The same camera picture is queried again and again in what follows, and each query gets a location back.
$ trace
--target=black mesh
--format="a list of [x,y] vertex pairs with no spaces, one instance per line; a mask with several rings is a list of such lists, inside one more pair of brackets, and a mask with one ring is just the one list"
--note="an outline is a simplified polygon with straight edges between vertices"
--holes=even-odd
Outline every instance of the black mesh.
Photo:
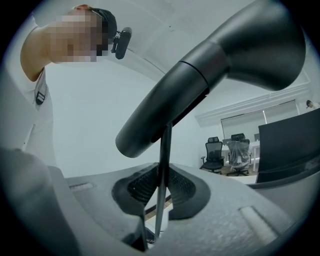
[[218,142],[219,141],[219,138],[218,137],[210,137],[208,138],[208,142]]
[[208,142],[205,147],[207,161],[215,161],[221,158],[222,142]]
[[146,206],[157,187],[157,178],[158,169],[154,168],[130,182],[127,189],[134,199]]
[[196,193],[195,184],[172,169],[169,171],[168,189],[171,193],[173,207],[185,203]]

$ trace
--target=window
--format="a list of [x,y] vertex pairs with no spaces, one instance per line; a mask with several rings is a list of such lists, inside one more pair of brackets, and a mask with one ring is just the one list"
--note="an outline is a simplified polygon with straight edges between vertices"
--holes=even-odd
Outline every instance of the window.
[[277,106],[272,106],[264,110],[266,122],[268,124],[284,120],[287,118],[293,118],[298,115],[296,102],[290,101]]
[[255,134],[259,133],[259,126],[265,125],[262,110],[242,114],[221,120],[224,138],[230,139],[233,134],[244,134],[250,142],[255,141]]
[[225,139],[233,134],[244,134],[250,142],[255,141],[255,134],[259,133],[259,126],[273,123],[298,115],[296,101],[290,101],[258,111],[241,114],[221,120]]

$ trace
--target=white wall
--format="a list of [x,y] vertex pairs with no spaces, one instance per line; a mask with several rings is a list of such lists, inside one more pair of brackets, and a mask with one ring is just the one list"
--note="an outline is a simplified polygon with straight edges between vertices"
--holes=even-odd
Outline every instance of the white wall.
[[266,93],[268,93],[267,90],[257,86],[231,79],[224,79],[196,107],[196,113],[202,114]]
[[[158,162],[159,141],[134,159],[123,156],[115,145],[118,132],[156,82],[112,61],[91,64],[51,64],[46,69],[53,101],[54,149],[64,176]],[[198,166],[198,129],[193,113],[173,128],[171,163]]]

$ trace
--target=metal rod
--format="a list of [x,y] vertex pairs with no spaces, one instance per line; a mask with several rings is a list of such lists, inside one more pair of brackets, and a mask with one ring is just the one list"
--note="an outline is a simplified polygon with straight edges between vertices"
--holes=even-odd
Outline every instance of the metal rod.
[[166,191],[169,179],[169,160],[171,149],[172,123],[164,130],[160,144],[160,161],[158,169],[158,195],[156,200],[155,234],[156,241],[160,236],[161,223],[164,215]]
[[263,116],[264,116],[264,121],[265,121],[265,123],[267,124],[268,122],[267,122],[267,117],[266,117],[265,110],[262,110],[262,112],[263,112]]

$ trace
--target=white surface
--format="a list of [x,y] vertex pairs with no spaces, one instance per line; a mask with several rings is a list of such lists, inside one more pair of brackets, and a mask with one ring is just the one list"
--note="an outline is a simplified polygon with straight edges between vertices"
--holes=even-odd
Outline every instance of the white surface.
[[[158,162],[160,141],[137,158],[123,156],[115,144],[155,82],[112,61],[92,64],[50,64],[46,69],[53,101],[54,149],[63,175],[93,175]],[[172,130],[171,163],[198,168],[198,134],[191,112]]]
[[[168,196],[170,196],[170,191],[167,188],[166,192],[165,192],[165,197],[167,198]],[[146,204],[146,206],[144,207],[144,209],[150,209],[151,207],[155,206],[157,204],[157,197],[158,197],[158,188],[155,189],[153,195],[151,196],[149,202]]]
[[15,85],[8,70],[2,68],[0,72],[0,146],[23,149],[38,113]]
[[250,176],[227,176],[228,178],[234,179],[243,184],[254,184],[257,180],[257,175]]
[[30,15],[14,35],[13,41],[6,50],[3,61],[9,75],[12,77],[11,86],[18,87],[30,106],[33,106],[37,112],[36,119],[33,121],[34,126],[31,126],[32,129],[31,127],[28,128],[27,132],[31,131],[29,136],[24,134],[23,139],[26,140],[26,145],[23,146],[23,149],[25,152],[37,156],[46,165],[56,166],[53,148],[53,108],[49,90],[42,105],[36,105],[35,100],[37,83],[41,81],[42,76],[45,74],[41,74],[37,81],[30,81],[23,71],[20,62],[22,46],[29,33],[37,26],[34,17]]
[[270,244],[278,238],[276,232],[266,223],[266,221],[255,211],[252,206],[239,209],[242,217],[255,233],[255,236],[264,246]]
[[260,148],[260,141],[254,141],[250,143],[251,152],[253,150],[253,171],[256,172],[256,163],[257,163],[257,149]]
[[[173,209],[173,204],[169,204],[167,208],[163,210],[162,222],[161,222],[161,231],[165,231],[168,227],[169,221],[169,211]],[[147,227],[154,233],[156,231],[156,215],[152,218],[148,219],[145,223],[147,223]]]

